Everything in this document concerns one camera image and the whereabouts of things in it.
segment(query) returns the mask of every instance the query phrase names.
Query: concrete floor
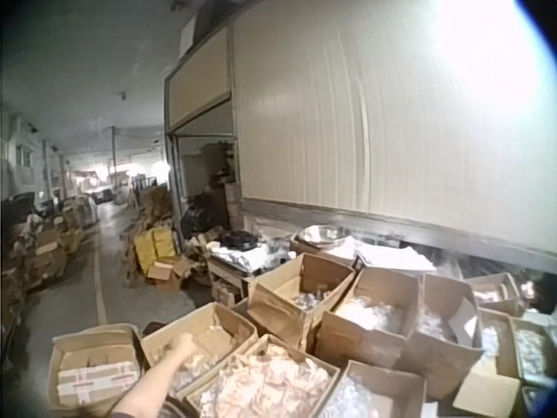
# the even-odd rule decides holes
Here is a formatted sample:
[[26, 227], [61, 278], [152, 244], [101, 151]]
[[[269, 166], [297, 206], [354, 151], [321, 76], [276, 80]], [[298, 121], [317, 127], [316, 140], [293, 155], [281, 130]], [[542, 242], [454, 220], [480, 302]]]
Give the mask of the concrete floor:
[[[99, 325], [104, 316], [108, 323], [131, 323], [141, 332], [151, 321], [170, 322], [211, 301], [210, 291], [194, 280], [179, 293], [160, 292], [145, 283], [125, 288], [124, 243], [119, 234], [135, 213], [107, 203], [98, 207], [98, 215], [99, 224], [86, 231], [63, 278], [29, 297], [8, 354], [11, 367], [2, 373], [3, 416], [53, 416], [47, 397], [53, 337]], [[103, 305], [104, 312], [99, 312]]]

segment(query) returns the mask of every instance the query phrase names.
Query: plastic packaging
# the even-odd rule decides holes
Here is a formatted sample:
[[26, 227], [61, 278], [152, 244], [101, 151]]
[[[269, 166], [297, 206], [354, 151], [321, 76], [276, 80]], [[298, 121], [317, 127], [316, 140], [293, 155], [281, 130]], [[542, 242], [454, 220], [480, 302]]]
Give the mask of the plastic packaging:
[[422, 308], [418, 320], [418, 330], [442, 341], [457, 342], [451, 326], [428, 307]]
[[370, 298], [361, 296], [344, 303], [336, 314], [366, 330], [380, 329], [390, 333], [399, 333], [404, 319], [404, 311], [399, 307], [382, 302], [372, 306]]
[[319, 303], [325, 300], [330, 293], [331, 292], [322, 292], [320, 290], [311, 293], [300, 292], [298, 296], [292, 299], [292, 303], [301, 307], [305, 311], [311, 311]]
[[520, 362], [524, 374], [545, 374], [546, 359], [543, 355], [545, 337], [528, 329], [521, 329], [516, 335], [516, 344], [520, 352]]
[[481, 346], [485, 350], [483, 356], [493, 359], [499, 355], [499, 335], [495, 325], [487, 324], [481, 331]]
[[300, 363], [269, 344], [262, 355], [239, 355], [201, 394], [200, 416], [307, 417], [325, 391], [329, 374], [315, 362]]
[[373, 408], [371, 391], [358, 379], [345, 376], [335, 388], [331, 398], [326, 403], [320, 418], [364, 418], [378, 417], [378, 411]]

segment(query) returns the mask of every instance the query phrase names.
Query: open cardboard box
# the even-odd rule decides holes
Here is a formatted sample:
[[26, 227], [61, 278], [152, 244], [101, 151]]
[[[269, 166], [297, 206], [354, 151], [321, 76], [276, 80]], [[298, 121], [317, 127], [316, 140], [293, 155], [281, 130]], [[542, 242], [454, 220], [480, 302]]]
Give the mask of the open cardboard box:
[[[350, 286], [354, 271], [335, 261], [302, 254], [260, 275], [249, 288], [247, 312], [269, 334], [311, 352], [323, 312], [332, 310]], [[330, 291], [314, 309], [292, 302], [300, 292]]]
[[[527, 320], [519, 320], [517, 318], [511, 318], [511, 325], [513, 327], [514, 340], [516, 341], [516, 357], [518, 359], [519, 376], [524, 384], [537, 388], [552, 388], [557, 385], [557, 350], [552, 343], [547, 329], [542, 325], [534, 324]], [[519, 349], [518, 332], [520, 330], [533, 331], [544, 337], [542, 353], [547, 363], [546, 374], [528, 374], [527, 371], [525, 371]]]
[[[426, 381], [416, 374], [397, 372], [385, 368], [368, 366], [357, 361], [348, 361], [337, 385], [345, 378], [352, 378], [372, 393], [372, 409], [368, 416], [379, 418], [420, 418], [426, 401]], [[326, 408], [335, 388], [323, 402]]]
[[472, 287], [463, 281], [426, 274], [419, 304], [448, 322], [458, 342], [440, 340], [417, 328], [396, 368], [426, 378], [427, 394], [440, 400], [459, 386], [483, 354], [481, 319]]
[[[466, 283], [472, 286], [478, 305], [486, 309], [504, 312], [515, 317], [521, 317], [524, 308], [520, 303], [520, 292], [514, 278], [509, 273], [490, 274], [488, 276], [473, 277]], [[482, 301], [477, 293], [496, 292], [500, 295], [498, 301]]]
[[141, 345], [149, 365], [154, 366], [163, 355], [164, 348], [174, 337], [184, 333], [194, 336], [197, 344], [195, 355], [202, 356], [205, 362], [215, 358], [220, 358], [220, 361], [206, 374], [180, 390], [176, 395], [179, 401], [214, 378], [224, 366], [227, 357], [242, 354], [258, 338], [255, 326], [248, 320], [228, 307], [216, 302], [210, 303], [142, 339]]
[[462, 382], [453, 406], [481, 416], [507, 417], [520, 392], [511, 320], [505, 313], [488, 309], [480, 309], [480, 317], [484, 329], [496, 329], [499, 354], [494, 360], [482, 357], [476, 363]]
[[342, 304], [359, 296], [371, 298], [373, 305], [383, 302], [404, 310], [399, 332], [394, 334], [380, 329], [368, 331], [334, 312], [324, 312], [318, 332], [316, 355], [338, 367], [343, 367], [348, 360], [356, 360], [392, 368], [416, 327], [419, 279], [383, 268], [366, 268], [356, 278], [335, 311]]
[[[49, 366], [50, 410], [58, 416], [106, 416], [141, 374], [137, 335], [128, 329], [92, 329], [53, 339]], [[126, 367], [111, 367], [124, 363]], [[122, 385], [112, 379], [118, 376]], [[80, 381], [80, 389], [72, 383]], [[83, 383], [93, 388], [84, 393]]]
[[[323, 394], [321, 395], [321, 397], [313, 407], [312, 412], [310, 413], [310, 416], [317, 416], [318, 411], [320, 411], [320, 409], [323, 406], [323, 402], [328, 397], [332, 388], [334, 387], [335, 381], [339, 378], [340, 370], [335, 366], [332, 366], [316, 357], [313, 357], [312, 355], [304, 353], [303, 351], [300, 351], [297, 348], [285, 344], [283, 341], [281, 341], [274, 335], [269, 335], [269, 334], [262, 336], [254, 345], [248, 348], [245, 351], [244, 356], [262, 355], [267, 351], [269, 344], [275, 344], [277, 346], [283, 347], [288, 352], [288, 355], [290, 355], [290, 357], [296, 362], [301, 363], [302, 361], [305, 361], [305, 359], [311, 359], [319, 367], [322, 367], [329, 374], [329, 376], [331, 376], [331, 380], [327, 388], [325, 389], [325, 391], [323, 392]], [[232, 361], [234, 361], [233, 356], [230, 357], [229, 360], [226, 362], [225, 367], [228, 366]], [[216, 383], [217, 379], [218, 376], [213, 376], [213, 379], [211, 379], [210, 381], [206, 381], [202, 387], [198, 388], [197, 390], [195, 390], [194, 392], [192, 392], [190, 395], [187, 396], [186, 398], [187, 406], [196, 415], [199, 414], [201, 395], [206, 390], [211, 388]]]

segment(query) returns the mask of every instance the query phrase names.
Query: painted floor line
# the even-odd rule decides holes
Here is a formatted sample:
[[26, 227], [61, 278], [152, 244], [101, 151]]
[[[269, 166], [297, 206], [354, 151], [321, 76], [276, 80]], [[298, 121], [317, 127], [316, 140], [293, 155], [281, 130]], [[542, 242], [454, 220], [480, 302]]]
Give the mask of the painted floor line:
[[98, 325], [106, 325], [108, 321], [106, 320], [106, 308], [104, 307], [104, 299], [103, 299], [103, 289], [101, 287], [101, 271], [100, 271], [100, 230], [97, 230], [95, 234], [95, 265], [94, 265], [94, 274], [95, 274], [95, 300], [97, 301], [97, 317], [98, 317]]

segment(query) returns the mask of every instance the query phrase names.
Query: metal bowl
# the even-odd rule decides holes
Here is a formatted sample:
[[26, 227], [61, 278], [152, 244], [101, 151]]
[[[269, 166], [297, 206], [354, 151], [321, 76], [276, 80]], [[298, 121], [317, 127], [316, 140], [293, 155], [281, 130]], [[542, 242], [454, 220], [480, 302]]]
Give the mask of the metal bowl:
[[342, 226], [312, 225], [298, 234], [298, 240], [319, 249], [342, 246], [350, 236], [350, 230]]

